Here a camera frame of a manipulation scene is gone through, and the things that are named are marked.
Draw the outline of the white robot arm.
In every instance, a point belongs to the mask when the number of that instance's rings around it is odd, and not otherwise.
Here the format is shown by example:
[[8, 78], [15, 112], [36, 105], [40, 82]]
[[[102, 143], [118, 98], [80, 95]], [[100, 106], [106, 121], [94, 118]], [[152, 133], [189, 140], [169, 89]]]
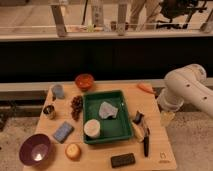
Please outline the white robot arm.
[[203, 84], [206, 78], [207, 72], [199, 64], [168, 72], [157, 104], [164, 112], [177, 112], [187, 101], [213, 119], [213, 90]]

